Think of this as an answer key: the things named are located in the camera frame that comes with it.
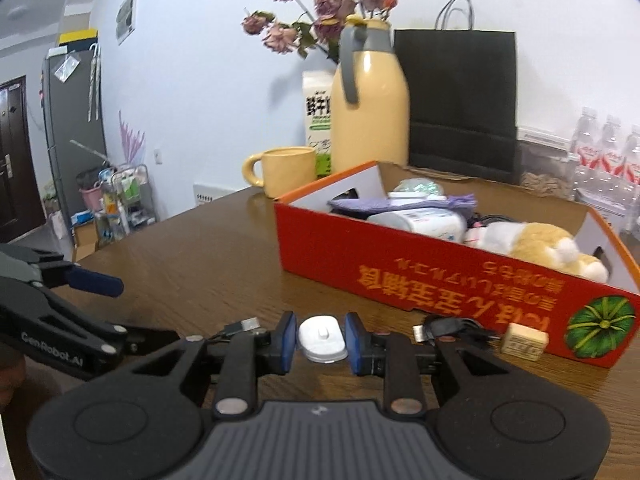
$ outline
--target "mug handle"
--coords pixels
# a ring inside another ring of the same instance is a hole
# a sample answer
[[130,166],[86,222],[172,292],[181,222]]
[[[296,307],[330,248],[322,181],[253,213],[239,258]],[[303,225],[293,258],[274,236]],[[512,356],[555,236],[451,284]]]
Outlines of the mug handle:
[[264,181],[256,177],[254,173],[255,163],[262,159],[262,155],[262,153],[256,153],[242,164],[242,176],[249,184],[255,187],[264,187]]

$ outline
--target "small beige box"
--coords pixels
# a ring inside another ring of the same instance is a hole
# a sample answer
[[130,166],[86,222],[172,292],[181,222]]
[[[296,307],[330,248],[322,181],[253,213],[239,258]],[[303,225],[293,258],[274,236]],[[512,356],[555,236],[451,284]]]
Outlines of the small beige box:
[[509,323],[502,338],[502,352],[537,361],[549,343],[549,334],[529,326]]

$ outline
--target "gray refrigerator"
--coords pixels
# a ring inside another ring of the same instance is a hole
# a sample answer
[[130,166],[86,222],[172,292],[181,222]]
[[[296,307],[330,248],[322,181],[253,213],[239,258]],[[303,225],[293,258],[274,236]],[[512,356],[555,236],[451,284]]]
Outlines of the gray refrigerator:
[[42,81],[49,161],[60,211],[68,229],[71,229],[71,216],[86,209],[76,176],[98,168],[102,163],[100,158],[69,141],[75,139],[99,153],[106,152],[101,111],[100,118],[96,120],[94,107],[92,120],[88,121],[93,53],[85,50],[72,55],[80,63],[64,83],[54,75],[65,60],[64,54],[44,61]]

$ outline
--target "brown tabletop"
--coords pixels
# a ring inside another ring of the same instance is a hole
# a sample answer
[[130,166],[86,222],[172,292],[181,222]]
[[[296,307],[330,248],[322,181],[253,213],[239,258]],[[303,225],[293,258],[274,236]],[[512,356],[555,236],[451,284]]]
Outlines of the brown tabletop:
[[[333,314],[341,320],[353,310],[369,330],[389,328],[407,335],[424,317],[284,272],[271,201],[252,189],[134,234],[82,264],[121,277],[124,294],[113,300],[65,287],[57,290],[61,296],[101,319],[175,328],[181,335],[210,335],[226,323],[251,316],[273,328],[285,310],[295,311],[298,320],[314,314]],[[601,407],[611,424],[612,439],[598,479],[640,478],[639,337],[611,370],[551,355],[535,363],[506,359]],[[424,384],[435,406],[428,378]],[[46,370],[30,373],[3,415],[17,480],[38,478],[24,433],[34,407],[58,389]],[[345,361],[320,365],[297,355],[292,372],[262,378],[259,393],[262,399],[382,399],[382,380],[352,376]]]

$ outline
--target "plush toy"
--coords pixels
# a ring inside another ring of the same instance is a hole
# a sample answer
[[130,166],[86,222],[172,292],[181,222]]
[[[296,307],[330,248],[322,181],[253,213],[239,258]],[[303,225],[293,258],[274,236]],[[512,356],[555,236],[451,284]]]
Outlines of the plush toy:
[[594,282],[609,279],[599,259],[582,254],[569,232],[551,224],[494,222],[469,229],[465,244]]

